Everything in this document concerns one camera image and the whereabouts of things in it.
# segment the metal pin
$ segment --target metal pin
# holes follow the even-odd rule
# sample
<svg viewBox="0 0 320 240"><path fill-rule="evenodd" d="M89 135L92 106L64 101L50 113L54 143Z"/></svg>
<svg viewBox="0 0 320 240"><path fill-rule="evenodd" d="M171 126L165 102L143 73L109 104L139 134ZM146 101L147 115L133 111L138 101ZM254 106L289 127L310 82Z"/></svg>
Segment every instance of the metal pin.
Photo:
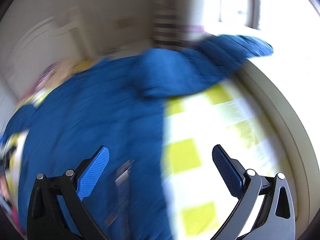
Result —
<svg viewBox="0 0 320 240"><path fill-rule="evenodd" d="M254 176L254 175L256 175L256 172L254 170L249 169L249 170L247 170L247 174L249 176Z"/></svg>
<svg viewBox="0 0 320 240"><path fill-rule="evenodd" d="M37 179L43 179L43 173L39 173L38 175L37 175Z"/></svg>
<svg viewBox="0 0 320 240"><path fill-rule="evenodd" d="M285 175L281 172L278 173L278 178L279 179L284 179L285 178Z"/></svg>
<svg viewBox="0 0 320 240"><path fill-rule="evenodd" d="M74 174L75 172L73 170L67 170L66 171L66 176L70 177Z"/></svg>

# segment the striped curtain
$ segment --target striped curtain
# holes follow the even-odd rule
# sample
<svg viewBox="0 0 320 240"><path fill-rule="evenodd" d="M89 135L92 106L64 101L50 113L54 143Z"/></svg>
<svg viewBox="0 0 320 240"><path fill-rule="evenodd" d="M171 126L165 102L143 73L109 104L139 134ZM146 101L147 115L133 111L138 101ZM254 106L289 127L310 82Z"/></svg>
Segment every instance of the striped curtain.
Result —
<svg viewBox="0 0 320 240"><path fill-rule="evenodd" d="M154 0L156 48L179 50L204 34L204 0Z"/></svg>

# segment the blue gripper pad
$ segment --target blue gripper pad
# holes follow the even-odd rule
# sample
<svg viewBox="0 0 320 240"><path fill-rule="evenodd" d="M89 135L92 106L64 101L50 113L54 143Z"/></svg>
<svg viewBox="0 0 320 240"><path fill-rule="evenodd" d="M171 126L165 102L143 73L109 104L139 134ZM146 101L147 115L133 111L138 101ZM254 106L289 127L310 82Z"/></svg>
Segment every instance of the blue gripper pad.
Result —
<svg viewBox="0 0 320 240"><path fill-rule="evenodd" d="M243 180L220 145L213 148L212 160L231 195L240 199L244 193Z"/></svg>
<svg viewBox="0 0 320 240"><path fill-rule="evenodd" d="M81 201L90 196L108 162L109 150L107 147L102 147L78 179L77 194Z"/></svg>

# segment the white and yellow checkered fabric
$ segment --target white and yellow checkered fabric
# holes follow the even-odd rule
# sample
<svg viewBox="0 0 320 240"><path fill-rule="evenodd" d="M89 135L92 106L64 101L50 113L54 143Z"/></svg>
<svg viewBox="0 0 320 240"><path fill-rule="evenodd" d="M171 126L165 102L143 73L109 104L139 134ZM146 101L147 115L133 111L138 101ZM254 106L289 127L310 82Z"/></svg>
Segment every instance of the white and yellow checkered fabric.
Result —
<svg viewBox="0 0 320 240"><path fill-rule="evenodd" d="M216 144L259 175L283 172L296 202L292 171L281 141L237 79L224 80L195 95L171 98L165 113L163 188L174 240L210 239L237 203L212 161ZM244 229L247 232L259 209L257 205L252 212Z"/></svg>
<svg viewBox="0 0 320 240"><path fill-rule="evenodd" d="M11 153L9 161L9 169L5 171L5 177L8 184L8 189L10 192L10 202L18 210L18 190L19 190L19 180L22 164L22 154L23 147L26 141L28 130L20 133L15 133L9 137L4 147L1 149L1 157L4 156L11 147L16 147Z"/></svg>

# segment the blue duvet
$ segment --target blue duvet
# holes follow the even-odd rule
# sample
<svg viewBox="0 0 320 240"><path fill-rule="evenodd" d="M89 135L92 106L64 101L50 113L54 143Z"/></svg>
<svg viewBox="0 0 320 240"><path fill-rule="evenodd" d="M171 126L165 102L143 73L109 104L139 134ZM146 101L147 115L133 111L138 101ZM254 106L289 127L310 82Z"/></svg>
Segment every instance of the blue duvet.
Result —
<svg viewBox="0 0 320 240"><path fill-rule="evenodd" d="M130 173L131 239L172 239L161 187L163 104L167 97L200 92L230 76L249 57L272 54L264 41L223 35L180 52L149 49L141 56L109 61L75 74L34 108L12 117L6 136L29 129L19 183L19 219L26 229L32 187L38 173L60 176L108 147L109 163L84 205L105 234L121 240L116 170L133 161ZM70 228L77 232L60 199Z"/></svg>

